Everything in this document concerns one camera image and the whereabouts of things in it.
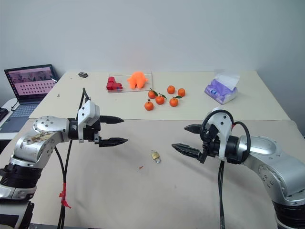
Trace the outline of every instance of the white wall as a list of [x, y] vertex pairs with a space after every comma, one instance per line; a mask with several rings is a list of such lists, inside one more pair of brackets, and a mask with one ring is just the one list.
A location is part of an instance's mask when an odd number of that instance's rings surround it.
[[305, 133], [303, 0], [0, 1], [2, 69], [256, 69]]

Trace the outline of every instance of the clear plastic tray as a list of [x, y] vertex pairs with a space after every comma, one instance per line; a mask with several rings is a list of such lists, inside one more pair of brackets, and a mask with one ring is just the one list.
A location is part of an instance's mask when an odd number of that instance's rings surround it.
[[105, 89], [108, 93], [120, 93], [120, 92], [141, 92], [141, 91], [149, 91], [150, 88], [153, 88], [153, 74], [152, 73], [144, 73], [144, 76], [148, 81], [145, 83], [143, 88], [130, 88], [127, 79], [131, 77], [132, 73], [126, 74], [117, 74], [117, 73], [110, 73], [109, 77], [114, 77], [117, 83], [121, 83], [123, 89], [115, 89], [115, 90], [107, 90], [105, 82]]

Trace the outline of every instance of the red zip tie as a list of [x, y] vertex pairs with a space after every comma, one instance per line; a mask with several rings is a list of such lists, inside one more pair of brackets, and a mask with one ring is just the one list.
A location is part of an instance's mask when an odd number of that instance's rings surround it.
[[66, 183], [63, 183], [63, 184], [62, 184], [62, 191], [61, 191], [61, 193], [59, 194], [59, 197], [61, 197], [61, 205], [62, 205], [62, 206], [71, 208], [71, 207], [68, 205], [67, 201], [66, 201]]

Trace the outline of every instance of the table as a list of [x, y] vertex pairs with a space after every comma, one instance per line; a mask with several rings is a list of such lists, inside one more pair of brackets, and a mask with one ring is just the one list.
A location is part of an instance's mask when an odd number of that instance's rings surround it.
[[[18, 138], [30, 119], [0, 156], [8, 163]], [[204, 164], [176, 152], [171, 143], [201, 148], [201, 140], [183, 130], [197, 121], [127, 120], [102, 125], [103, 138], [125, 137], [120, 146], [98, 148], [93, 143], [72, 144], [67, 174], [66, 226], [104, 229], [219, 228], [217, 172], [219, 160]], [[246, 121], [253, 136], [276, 140], [284, 151], [305, 163], [305, 140], [293, 121]], [[233, 135], [244, 132], [236, 126]], [[68, 143], [57, 145], [66, 157]], [[161, 156], [157, 164], [150, 155]], [[56, 154], [44, 168], [32, 201], [33, 223], [57, 225], [62, 175]], [[225, 163], [224, 212], [227, 228], [275, 229], [275, 212], [260, 178], [242, 165]]]
[[[11, 111], [11, 107], [14, 106], [14, 104], [17, 102], [16, 98], [10, 99], [8, 100], [3, 106], [2, 108], [6, 108], [9, 113], [1, 120], [0, 122], [0, 126], [2, 126], [2, 124], [9, 118], [9, 116], [13, 113], [13, 111]], [[16, 109], [19, 106], [19, 103], [17, 103], [14, 107], [14, 109]], [[12, 140], [17, 133], [0, 133], [0, 141], [1, 140]]]
[[186, 89], [186, 96], [180, 99], [177, 107], [170, 107], [168, 101], [163, 105], [153, 101], [153, 111], [144, 109], [147, 92], [109, 94], [106, 91], [109, 73], [89, 72], [88, 75], [84, 79], [77, 72], [65, 73], [30, 118], [44, 115], [75, 117], [82, 88], [85, 87], [92, 101], [100, 106], [102, 115], [123, 119], [202, 120], [208, 112], [219, 106], [230, 111], [236, 120], [289, 120], [256, 71], [240, 73], [241, 79], [237, 85], [239, 94], [225, 105], [220, 105], [204, 93], [206, 85], [214, 78], [213, 72], [153, 72], [154, 90], [168, 98], [171, 98], [166, 91], [168, 85]]

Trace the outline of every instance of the purple tissue box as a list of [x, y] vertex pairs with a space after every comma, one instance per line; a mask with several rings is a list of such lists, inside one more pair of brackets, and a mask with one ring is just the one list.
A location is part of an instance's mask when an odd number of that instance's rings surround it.
[[237, 96], [238, 91], [236, 87], [233, 90], [230, 90], [217, 80], [212, 80], [211, 83], [207, 85], [204, 92], [220, 104], [225, 104], [234, 99]]

